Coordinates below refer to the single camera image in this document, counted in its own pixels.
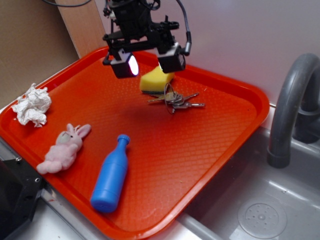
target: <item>orange tray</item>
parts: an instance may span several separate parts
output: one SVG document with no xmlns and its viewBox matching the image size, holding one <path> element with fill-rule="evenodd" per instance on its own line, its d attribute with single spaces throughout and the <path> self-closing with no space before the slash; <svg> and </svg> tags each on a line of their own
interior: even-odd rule
<svg viewBox="0 0 320 240">
<path fill-rule="evenodd" d="M 100 48 L 38 86 L 47 87 L 52 100 L 43 127 L 21 125 L 10 105 L 0 115 L 0 136 L 35 168 L 68 123 L 90 124 L 75 163 L 44 178 L 106 236 L 148 238 L 165 229 L 258 128 L 269 101 L 252 85 L 188 65 L 172 86 L 185 96 L 199 92 L 190 102 L 206 106 L 169 114 L 139 89 L 140 76 L 158 65 L 154 55 L 136 53 L 139 76 L 117 79 L 102 64 L 106 54 Z M 117 210 L 104 214 L 90 198 L 120 134 L 131 138 L 129 167 Z"/>
</svg>

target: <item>faucet spout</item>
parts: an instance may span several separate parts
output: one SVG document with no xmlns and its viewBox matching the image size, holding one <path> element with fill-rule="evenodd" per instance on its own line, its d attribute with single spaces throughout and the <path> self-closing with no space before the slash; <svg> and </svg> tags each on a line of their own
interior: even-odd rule
<svg viewBox="0 0 320 240">
<path fill-rule="evenodd" d="M 319 139 L 307 131 L 320 116 L 319 92 L 320 59 L 312 53 L 303 54 L 290 68 L 276 104 L 267 149 L 272 167 L 289 165 L 292 136 L 301 142 Z"/>
</svg>

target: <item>drain cover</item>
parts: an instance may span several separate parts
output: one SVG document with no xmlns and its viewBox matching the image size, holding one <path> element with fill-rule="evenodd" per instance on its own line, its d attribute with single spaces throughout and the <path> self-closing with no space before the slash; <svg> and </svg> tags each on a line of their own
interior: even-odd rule
<svg viewBox="0 0 320 240">
<path fill-rule="evenodd" d="M 253 198 L 239 209 L 238 220 L 242 229 L 258 239 L 272 239 L 287 225 L 287 216 L 276 202 Z"/>
</svg>

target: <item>sink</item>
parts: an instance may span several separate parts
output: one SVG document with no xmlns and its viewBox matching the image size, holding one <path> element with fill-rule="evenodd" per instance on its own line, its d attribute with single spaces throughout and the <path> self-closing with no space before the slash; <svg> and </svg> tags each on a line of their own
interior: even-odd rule
<svg viewBox="0 0 320 240">
<path fill-rule="evenodd" d="M 224 240 L 320 239 L 320 152 L 292 140 L 289 166 L 277 169 L 269 135 L 259 128 L 184 213 Z"/>
</svg>

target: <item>tray rim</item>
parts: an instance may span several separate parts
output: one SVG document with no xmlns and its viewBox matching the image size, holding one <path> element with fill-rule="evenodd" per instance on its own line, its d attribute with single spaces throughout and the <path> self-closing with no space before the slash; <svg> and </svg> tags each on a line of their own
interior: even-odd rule
<svg viewBox="0 0 320 240">
<path fill-rule="evenodd" d="M 40 83 L 36 86 L 36 88 L 48 88 L 48 92 L 67 81 L 70 77 L 76 75 L 78 72 L 83 70 L 84 68 L 91 65 L 96 60 L 103 58 L 108 52 L 107 47 L 101 47 L 97 50 L 89 53 L 85 57 L 77 60 L 70 66 L 65 69 L 59 71 L 54 74 L 52 77 L 48 78 L 44 82 Z M 149 52 L 138 52 L 135 53 L 135 57 L 138 63 L 150 65 L 157 65 L 157 59 L 153 57 L 153 54 Z M 167 226 L 170 225 L 171 222 L 175 220 L 175 218 L 185 209 L 185 207 L 192 201 L 193 198 L 196 197 L 197 193 L 199 193 L 205 185 L 217 174 L 217 172 L 228 162 L 228 160 L 224 160 L 225 158 L 229 158 L 232 156 L 243 144 L 244 142 L 254 133 L 254 131 L 260 126 L 260 124 L 266 119 L 269 113 L 270 103 L 267 96 L 256 86 L 250 85 L 248 83 L 235 80 L 230 77 L 226 77 L 220 75 L 218 73 L 210 72 L 204 69 L 200 69 L 198 67 L 187 65 L 184 71 L 176 72 L 177 76 L 188 79 L 189 73 L 199 75 L 199 79 L 214 79 L 218 88 L 216 90 L 232 94 L 233 96 L 239 97 L 241 99 L 245 99 L 252 103 L 256 109 L 256 118 L 251 124 L 240 134 L 240 136 L 228 147 L 228 149 L 216 160 L 215 164 L 208 169 L 208 171 L 200 178 L 197 183 L 188 191 L 186 195 L 182 198 L 182 200 L 176 204 L 163 219 L 161 219 L 158 224 L 154 226 L 150 226 L 146 228 L 146 230 L 140 231 L 132 231 L 127 232 L 123 231 L 112 222 L 108 225 L 104 222 L 103 224 L 99 222 L 92 222 L 92 219 L 96 219 L 97 216 L 92 212 L 90 207 L 84 204 L 77 197 L 68 197 L 64 196 L 71 204 L 73 204 L 83 215 L 85 215 L 98 229 L 108 237 L 122 240 L 135 240 L 135 239 L 144 239 L 155 235 L 156 233 L 163 231 Z M 193 80 L 194 82 L 201 83 L 200 80 Z M 0 113 L 0 136 L 14 149 L 17 149 L 19 143 L 13 136 L 5 130 L 5 126 L 3 126 L 3 120 L 6 117 L 6 113 L 11 111 L 11 106 L 16 104 L 17 100 L 13 101 L 9 104 L 3 111 Z M 19 154 L 25 159 L 30 159 L 36 157 L 32 152 L 21 151 Z M 65 183 L 61 179 L 56 179 L 54 175 L 46 176 L 45 178 L 49 183 L 54 181 L 55 189 L 58 189 L 58 192 L 62 194 L 68 190 L 65 186 Z"/>
</svg>

